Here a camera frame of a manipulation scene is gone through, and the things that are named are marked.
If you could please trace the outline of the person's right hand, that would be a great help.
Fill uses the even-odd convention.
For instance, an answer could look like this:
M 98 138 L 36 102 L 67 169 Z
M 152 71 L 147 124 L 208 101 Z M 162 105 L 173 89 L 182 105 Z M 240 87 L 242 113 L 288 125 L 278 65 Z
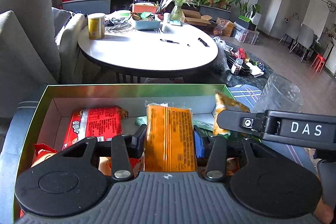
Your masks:
M 323 199 L 321 198 L 314 211 L 314 216 L 321 223 L 330 224 L 334 218 L 334 211 L 328 204 L 324 203 Z

